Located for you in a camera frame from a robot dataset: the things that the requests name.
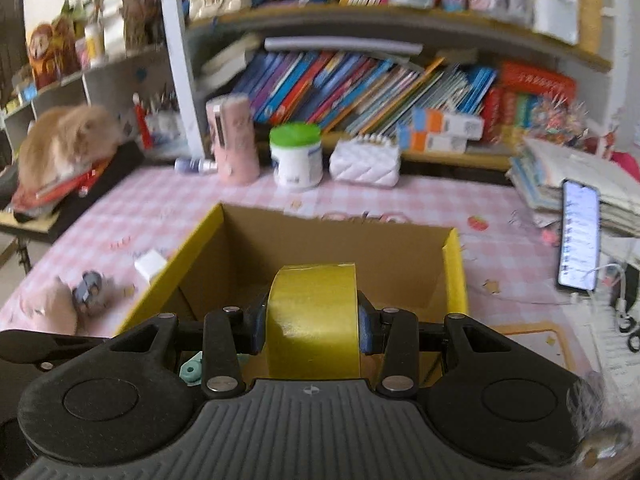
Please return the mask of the mint green small device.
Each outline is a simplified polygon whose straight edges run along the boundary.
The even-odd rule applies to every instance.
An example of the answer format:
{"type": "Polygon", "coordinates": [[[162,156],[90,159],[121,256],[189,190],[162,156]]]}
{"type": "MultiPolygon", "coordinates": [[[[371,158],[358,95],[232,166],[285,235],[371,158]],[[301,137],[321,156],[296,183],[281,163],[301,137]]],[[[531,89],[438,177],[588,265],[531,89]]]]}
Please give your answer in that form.
{"type": "MultiPolygon", "coordinates": [[[[236,356],[237,367],[233,367],[232,370],[218,370],[216,373],[208,374],[207,378],[214,377],[232,377],[239,382],[244,382],[242,378],[242,368],[248,363],[250,356],[248,354],[238,354],[236,356]]],[[[186,359],[180,366],[179,377],[189,386],[195,387],[202,382],[203,377],[203,352],[195,352],[193,356],[186,359]]]]}

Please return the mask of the yellow tape roll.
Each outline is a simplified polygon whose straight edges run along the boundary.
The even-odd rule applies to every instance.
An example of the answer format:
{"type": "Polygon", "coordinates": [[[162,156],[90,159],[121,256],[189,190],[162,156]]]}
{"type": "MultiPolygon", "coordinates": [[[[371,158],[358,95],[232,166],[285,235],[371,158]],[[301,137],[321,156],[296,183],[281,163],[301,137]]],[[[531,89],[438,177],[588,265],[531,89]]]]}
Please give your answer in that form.
{"type": "Polygon", "coordinates": [[[285,266],[272,282],[266,314],[269,375],[332,380],[361,375],[356,266],[285,266]]]}

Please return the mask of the pink pig plush toy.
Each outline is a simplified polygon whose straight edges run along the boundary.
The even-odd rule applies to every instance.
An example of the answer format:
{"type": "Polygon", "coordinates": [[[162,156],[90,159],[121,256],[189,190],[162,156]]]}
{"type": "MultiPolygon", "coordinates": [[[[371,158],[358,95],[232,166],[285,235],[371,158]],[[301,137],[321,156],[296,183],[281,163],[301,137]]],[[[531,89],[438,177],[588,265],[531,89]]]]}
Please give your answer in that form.
{"type": "Polygon", "coordinates": [[[20,300],[26,327],[35,332],[74,336],[78,313],[72,290],[58,276],[20,300]]]}

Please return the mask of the grey blue toy robot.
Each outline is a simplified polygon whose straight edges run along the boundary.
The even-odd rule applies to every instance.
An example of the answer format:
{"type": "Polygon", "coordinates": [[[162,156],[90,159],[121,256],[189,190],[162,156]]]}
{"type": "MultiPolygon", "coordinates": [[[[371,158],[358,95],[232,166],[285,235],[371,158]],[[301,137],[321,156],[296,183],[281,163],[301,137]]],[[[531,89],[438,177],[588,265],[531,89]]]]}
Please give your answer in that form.
{"type": "Polygon", "coordinates": [[[82,274],[79,284],[73,288],[75,308],[85,314],[91,314],[106,305],[106,292],[103,275],[96,271],[82,274]]]}

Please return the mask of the white charger plug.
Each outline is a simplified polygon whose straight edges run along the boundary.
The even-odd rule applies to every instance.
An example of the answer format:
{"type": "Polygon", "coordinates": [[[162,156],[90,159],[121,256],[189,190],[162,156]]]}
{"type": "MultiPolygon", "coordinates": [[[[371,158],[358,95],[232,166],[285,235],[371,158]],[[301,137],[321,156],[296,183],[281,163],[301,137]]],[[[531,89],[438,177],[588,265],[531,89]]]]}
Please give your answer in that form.
{"type": "Polygon", "coordinates": [[[151,249],[134,260],[134,268],[151,284],[165,269],[167,259],[157,250],[151,249]]]}

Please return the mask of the yellow cardboard box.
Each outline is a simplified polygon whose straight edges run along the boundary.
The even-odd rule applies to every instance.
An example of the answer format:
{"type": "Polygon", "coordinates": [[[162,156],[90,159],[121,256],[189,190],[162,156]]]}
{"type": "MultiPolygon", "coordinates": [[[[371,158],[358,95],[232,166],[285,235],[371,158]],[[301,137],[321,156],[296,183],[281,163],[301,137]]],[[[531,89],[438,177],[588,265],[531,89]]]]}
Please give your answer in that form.
{"type": "Polygon", "coordinates": [[[457,230],[402,222],[394,214],[304,219],[219,204],[172,254],[119,330],[163,311],[204,318],[265,295],[266,348],[255,375],[367,377],[373,370],[360,347],[359,294],[423,322],[468,312],[457,230]]]}

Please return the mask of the pink checkered tablecloth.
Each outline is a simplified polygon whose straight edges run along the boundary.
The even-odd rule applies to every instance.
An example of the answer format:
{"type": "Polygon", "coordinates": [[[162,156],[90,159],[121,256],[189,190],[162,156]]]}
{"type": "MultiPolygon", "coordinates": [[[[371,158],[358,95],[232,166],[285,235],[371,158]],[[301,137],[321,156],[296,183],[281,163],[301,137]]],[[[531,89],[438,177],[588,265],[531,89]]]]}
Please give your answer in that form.
{"type": "Polygon", "coordinates": [[[500,333],[538,333],[577,375],[597,368],[590,305],[555,286],[558,250],[544,243],[513,188],[404,177],[394,188],[324,179],[290,192],[263,176],[247,186],[216,176],[142,168],[91,206],[1,307],[6,330],[33,330],[28,300],[95,270],[112,304],[76,327],[113,337],[163,311],[201,318],[247,304],[280,269],[352,263],[379,308],[439,322],[461,312],[500,333]]]}

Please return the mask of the small spray bottle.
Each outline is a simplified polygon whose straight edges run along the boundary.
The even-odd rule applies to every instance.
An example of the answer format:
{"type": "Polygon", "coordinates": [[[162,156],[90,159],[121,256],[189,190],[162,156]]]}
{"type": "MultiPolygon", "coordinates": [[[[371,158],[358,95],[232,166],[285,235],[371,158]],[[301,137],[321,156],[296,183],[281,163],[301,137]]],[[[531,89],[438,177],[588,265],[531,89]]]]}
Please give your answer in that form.
{"type": "Polygon", "coordinates": [[[217,164],[210,159],[177,158],[174,163],[175,170],[180,174],[214,174],[217,164]]]}

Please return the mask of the white quilted pouch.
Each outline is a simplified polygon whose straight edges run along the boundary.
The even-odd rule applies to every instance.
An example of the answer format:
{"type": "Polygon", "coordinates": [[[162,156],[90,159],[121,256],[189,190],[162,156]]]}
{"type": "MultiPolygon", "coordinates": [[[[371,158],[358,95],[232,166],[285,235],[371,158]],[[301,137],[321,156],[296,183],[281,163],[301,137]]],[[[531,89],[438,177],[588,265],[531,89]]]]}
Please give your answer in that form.
{"type": "Polygon", "coordinates": [[[401,151],[390,141],[340,139],[329,160],[334,181],[393,188],[399,181],[401,151]]]}

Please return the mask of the white jar green lid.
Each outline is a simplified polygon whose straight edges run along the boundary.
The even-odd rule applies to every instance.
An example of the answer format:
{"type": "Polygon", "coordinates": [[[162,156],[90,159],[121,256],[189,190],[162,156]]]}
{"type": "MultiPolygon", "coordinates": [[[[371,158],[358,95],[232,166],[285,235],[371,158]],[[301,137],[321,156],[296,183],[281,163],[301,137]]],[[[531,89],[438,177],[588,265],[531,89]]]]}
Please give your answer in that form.
{"type": "Polygon", "coordinates": [[[303,191],[323,177],[321,130],[315,124],[288,122],[270,130],[273,177],[280,188],[303,191]]]}

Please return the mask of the black electronic keyboard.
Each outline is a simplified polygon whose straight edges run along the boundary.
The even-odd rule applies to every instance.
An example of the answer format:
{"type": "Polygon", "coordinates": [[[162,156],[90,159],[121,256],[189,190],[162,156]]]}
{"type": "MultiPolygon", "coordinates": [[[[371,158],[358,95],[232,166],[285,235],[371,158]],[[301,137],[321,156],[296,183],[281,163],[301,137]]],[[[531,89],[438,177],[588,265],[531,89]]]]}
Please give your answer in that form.
{"type": "Polygon", "coordinates": [[[59,185],[46,194],[49,203],[32,200],[35,209],[19,212],[1,211],[1,233],[36,240],[55,242],[94,203],[128,177],[143,162],[144,156],[136,142],[122,144],[109,162],[59,185]]]}

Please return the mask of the red papers under cat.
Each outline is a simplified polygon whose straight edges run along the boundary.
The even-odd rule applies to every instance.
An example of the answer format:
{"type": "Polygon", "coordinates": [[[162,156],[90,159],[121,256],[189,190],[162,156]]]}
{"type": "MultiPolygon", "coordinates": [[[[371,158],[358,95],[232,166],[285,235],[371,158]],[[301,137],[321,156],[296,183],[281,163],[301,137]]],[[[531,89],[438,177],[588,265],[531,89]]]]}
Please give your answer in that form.
{"type": "Polygon", "coordinates": [[[85,197],[96,181],[102,176],[111,159],[96,162],[89,169],[83,169],[61,180],[54,181],[37,192],[27,192],[19,185],[12,196],[9,210],[14,214],[24,214],[30,218],[47,216],[62,200],[74,194],[85,197]]]}

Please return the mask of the red bottle figurine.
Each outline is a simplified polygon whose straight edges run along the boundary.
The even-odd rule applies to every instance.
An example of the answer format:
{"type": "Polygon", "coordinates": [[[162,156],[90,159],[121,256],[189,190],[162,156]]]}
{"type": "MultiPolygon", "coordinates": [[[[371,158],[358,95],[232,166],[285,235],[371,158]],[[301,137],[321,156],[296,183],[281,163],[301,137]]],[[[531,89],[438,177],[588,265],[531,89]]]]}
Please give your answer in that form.
{"type": "Polygon", "coordinates": [[[150,129],[146,124],[145,108],[142,104],[140,96],[137,93],[134,93],[132,95],[132,102],[134,103],[134,114],[136,115],[143,148],[145,150],[149,150],[153,147],[153,138],[152,134],[150,133],[150,129]]]}

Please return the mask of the white orange medicine box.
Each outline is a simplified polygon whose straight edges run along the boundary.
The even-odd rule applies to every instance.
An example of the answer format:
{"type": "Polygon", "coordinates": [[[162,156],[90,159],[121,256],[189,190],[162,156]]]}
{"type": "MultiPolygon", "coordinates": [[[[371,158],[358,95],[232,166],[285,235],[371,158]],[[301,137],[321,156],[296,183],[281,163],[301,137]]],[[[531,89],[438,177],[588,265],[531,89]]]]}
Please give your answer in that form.
{"type": "Polygon", "coordinates": [[[415,132],[479,141],[483,135],[484,119],[476,115],[418,107],[411,112],[411,125],[415,132]]]}

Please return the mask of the stack of papers and magazines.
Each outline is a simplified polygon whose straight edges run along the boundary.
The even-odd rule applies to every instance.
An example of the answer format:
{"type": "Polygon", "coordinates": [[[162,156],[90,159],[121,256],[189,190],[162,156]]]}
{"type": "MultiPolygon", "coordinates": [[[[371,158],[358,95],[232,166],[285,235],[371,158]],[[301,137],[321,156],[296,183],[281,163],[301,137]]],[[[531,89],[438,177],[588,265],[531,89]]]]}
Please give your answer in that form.
{"type": "Polygon", "coordinates": [[[639,182],[615,162],[527,138],[510,164],[506,176],[530,209],[560,212],[563,182],[571,180],[597,190],[602,226],[639,235],[639,182]]]}

